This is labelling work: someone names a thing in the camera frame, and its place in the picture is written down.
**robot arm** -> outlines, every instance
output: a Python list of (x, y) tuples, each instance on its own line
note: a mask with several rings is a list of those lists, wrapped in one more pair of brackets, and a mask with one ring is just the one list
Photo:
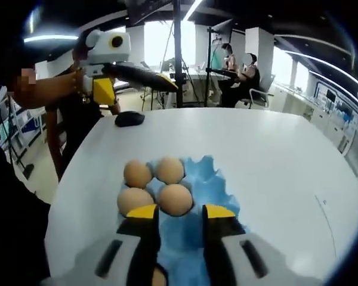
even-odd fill
[(88, 57), (80, 62), (92, 84), (85, 89), (100, 104), (114, 104), (115, 94), (110, 77), (147, 86), (155, 91), (176, 92), (170, 78), (128, 62), (131, 44), (128, 33), (93, 30), (86, 38)]

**window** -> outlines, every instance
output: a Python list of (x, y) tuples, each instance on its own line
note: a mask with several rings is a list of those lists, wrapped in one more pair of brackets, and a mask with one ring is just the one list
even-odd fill
[(308, 87), (308, 77), (309, 77), (308, 68), (303, 64), (300, 64), (300, 62), (298, 62), (294, 86), (296, 88), (300, 88), (302, 92), (305, 92), (306, 88)]
[[(171, 24), (172, 21), (154, 21), (144, 25), (144, 60), (149, 66), (157, 67), (161, 64), (166, 46), (165, 60), (175, 57), (172, 34), (167, 45)], [(181, 22), (181, 53), (187, 66), (195, 64), (195, 24), (193, 22)]]
[(109, 31), (126, 33), (126, 26), (121, 26), (121, 27), (118, 27), (118, 28), (115, 28), (115, 29), (110, 29)]
[(272, 74), (276, 75), (274, 78), (275, 82), (281, 83), (285, 86), (289, 86), (291, 84), (292, 62), (292, 57), (286, 52), (282, 51), (278, 47), (273, 49)]

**white cabinet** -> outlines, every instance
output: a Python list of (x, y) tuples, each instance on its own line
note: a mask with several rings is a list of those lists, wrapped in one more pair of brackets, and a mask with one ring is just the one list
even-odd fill
[(333, 121), (328, 121), (328, 124), (323, 131), (323, 134), (333, 143), (333, 145), (338, 148), (343, 137), (344, 132), (340, 129)]
[(311, 116), (310, 123), (315, 125), (318, 129), (324, 132), (328, 125), (329, 115), (319, 108), (315, 108)]

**blue object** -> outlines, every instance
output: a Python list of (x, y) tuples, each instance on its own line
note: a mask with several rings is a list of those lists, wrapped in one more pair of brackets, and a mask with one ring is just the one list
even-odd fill
[[(148, 162), (153, 174), (159, 161)], [(203, 258), (202, 206), (215, 204), (239, 215), (240, 206), (234, 195), (226, 193), (226, 180), (221, 170), (214, 170), (214, 159), (204, 156), (199, 162), (182, 158), (185, 177), (179, 183), (192, 194), (194, 206), (181, 217), (172, 217), (159, 211), (161, 249), (158, 263), (168, 273), (170, 286), (211, 285)], [(148, 191), (156, 201), (165, 183), (154, 178), (147, 184)]]

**blue egg carton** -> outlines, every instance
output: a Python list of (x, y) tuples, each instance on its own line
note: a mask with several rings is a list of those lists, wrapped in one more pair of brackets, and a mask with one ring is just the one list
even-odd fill
[[(179, 184), (186, 187), (193, 197), (192, 209), (183, 216), (172, 217), (159, 211), (159, 234), (161, 249), (158, 253), (158, 263), (168, 273), (168, 283), (171, 286), (210, 285), (205, 261), (203, 258), (203, 222), (202, 206), (215, 204), (231, 210), (236, 217), (240, 206), (234, 195), (226, 193), (226, 180), (221, 170), (214, 170), (212, 156), (204, 156), (199, 162), (191, 158), (181, 158), (184, 166), (184, 178)], [(154, 177), (147, 184), (146, 191), (154, 201), (158, 201), (161, 190), (166, 186), (159, 181), (155, 174), (159, 160), (147, 163)], [(122, 184), (121, 192), (128, 188)]]

